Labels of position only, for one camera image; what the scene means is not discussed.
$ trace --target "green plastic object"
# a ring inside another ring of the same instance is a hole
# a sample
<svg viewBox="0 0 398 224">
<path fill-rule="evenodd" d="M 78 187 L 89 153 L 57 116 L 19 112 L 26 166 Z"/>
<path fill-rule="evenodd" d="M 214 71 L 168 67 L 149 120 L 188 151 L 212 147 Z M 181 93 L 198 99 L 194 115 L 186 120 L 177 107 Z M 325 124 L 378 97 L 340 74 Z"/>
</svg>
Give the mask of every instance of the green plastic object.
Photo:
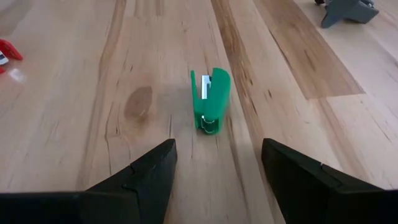
<svg viewBox="0 0 398 224">
<path fill-rule="evenodd" d="M 227 71 L 214 68 L 210 81 L 211 83 L 205 87 L 206 98 L 200 99 L 197 95 L 195 72 L 191 71 L 195 127 L 202 129 L 205 134 L 217 134 L 221 130 L 224 114 L 229 103 L 231 77 Z"/>
</svg>

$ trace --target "light wood plank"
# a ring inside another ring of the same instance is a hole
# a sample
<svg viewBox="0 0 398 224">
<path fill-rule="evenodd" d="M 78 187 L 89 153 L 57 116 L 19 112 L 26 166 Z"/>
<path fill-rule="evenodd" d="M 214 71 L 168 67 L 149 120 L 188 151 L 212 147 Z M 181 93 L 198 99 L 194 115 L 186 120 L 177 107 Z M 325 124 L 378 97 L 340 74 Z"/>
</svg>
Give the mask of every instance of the light wood plank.
<svg viewBox="0 0 398 224">
<path fill-rule="evenodd" d="M 379 42 L 371 35 L 373 32 L 378 32 L 378 35 L 383 36 L 384 39 L 397 36 L 395 29 L 387 28 L 388 22 L 382 18 L 383 10 L 380 17 L 376 16 L 369 24 L 361 25 L 342 21 L 331 29 L 321 29 L 319 23 L 325 15 L 325 10 L 314 5 L 312 0 L 296 0 L 295 2 L 371 99 L 380 101 L 389 113 L 398 118 L 398 102 L 396 101 L 398 63 L 396 53 L 394 53 L 397 52 L 396 44 L 393 44 L 394 40 L 389 43 Z"/>
<path fill-rule="evenodd" d="M 321 102 L 338 139 L 343 143 L 336 154 L 342 166 L 384 189 L 398 187 L 398 129 L 394 118 L 385 118 L 366 95 L 339 96 Z"/>
<path fill-rule="evenodd" d="M 113 3 L 30 4 L 25 19 L 10 21 L 18 23 L 12 34 L 2 36 L 25 59 L 7 65 L 0 82 L 0 186 L 8 192 L 73 190 L 112 15 L 103 9 Z"/>
<path fill-rule="evenodd" d="M 262 139 L 269 137 L 339 167 L 333 153 L 328 153 L 331 149 L 311 105 L 254 4 L 248 2 L 225 4 L 232 16 L 223 9 L 219 13 L 224 20 L 219 24 L 257 155 Z M 245 26 L 247 21 L 256 22 Z"/>
<path fill-rule="evenodd" d="M 254 0 L 307 99 L 362 93 L 293 0 Z"/>
<path fill-rule="evenodd" d="M 272 221 L 260 218 L 267 195 L 235 87 L 228 125 L 217 137 L 193 127 L 189 70 L 199 75 L 229 65 L 210 2 L 184 3 L 160 6 L 161 14 L 155 2 L 124 9 L 83 179 L 95 184 L 171 137 L 178 163 L 166 222 Z"/>
</svg>

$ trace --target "green clip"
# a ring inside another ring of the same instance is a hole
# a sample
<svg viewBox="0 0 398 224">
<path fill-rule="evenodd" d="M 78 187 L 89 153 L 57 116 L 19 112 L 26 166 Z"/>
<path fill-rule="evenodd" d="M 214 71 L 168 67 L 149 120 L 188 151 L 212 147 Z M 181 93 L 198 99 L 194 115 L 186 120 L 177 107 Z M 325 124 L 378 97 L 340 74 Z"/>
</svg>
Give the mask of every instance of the green clip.
<svg viewBox="0 0 398 224">
<path fill-rule="evenodd" d="M 195 127 L 202 129 L 206 134 L 219 133 L 231 90 L 231 78 L 228 72 L 221 68 L 213 68 L 211 77 L 203 75 L 201 99 L 197 95 L 194 71 L 191 71 L 191 82 Z"/>
</svg>

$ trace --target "red plastic part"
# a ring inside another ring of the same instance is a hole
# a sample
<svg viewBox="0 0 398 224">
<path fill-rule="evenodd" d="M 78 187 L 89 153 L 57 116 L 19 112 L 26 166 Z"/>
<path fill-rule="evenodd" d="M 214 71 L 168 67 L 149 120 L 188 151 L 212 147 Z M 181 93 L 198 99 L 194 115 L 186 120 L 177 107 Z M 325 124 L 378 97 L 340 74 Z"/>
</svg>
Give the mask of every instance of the red plastic part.
<svg viewBox="0 0 398 224">
<path fill-rule="evenodd" d="M 0 39 L 0 51 L 7 57 L 16 60 L 24 59 L 15 47 L 8 41 Z"/>
</svg>

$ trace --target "gray plastic object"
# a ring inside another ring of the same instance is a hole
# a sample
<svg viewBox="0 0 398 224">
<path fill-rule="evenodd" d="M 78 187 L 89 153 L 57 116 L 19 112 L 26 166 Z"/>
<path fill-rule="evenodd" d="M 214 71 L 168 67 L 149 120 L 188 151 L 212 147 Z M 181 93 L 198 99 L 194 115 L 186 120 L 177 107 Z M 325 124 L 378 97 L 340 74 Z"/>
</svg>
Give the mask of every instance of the gray plastic object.
<svg viewBox="0 0 398 224">
<path fill-rule="evenodd" d="M 315 0 L 315 2 L 325 3 L 323 0 Z M 371 0 L 332 0 L 327 2 L 326 16 L 322 20 L 321 27 L 329 28 L 342 19 L 365 24 L 378 13 Z"/>
</svg>

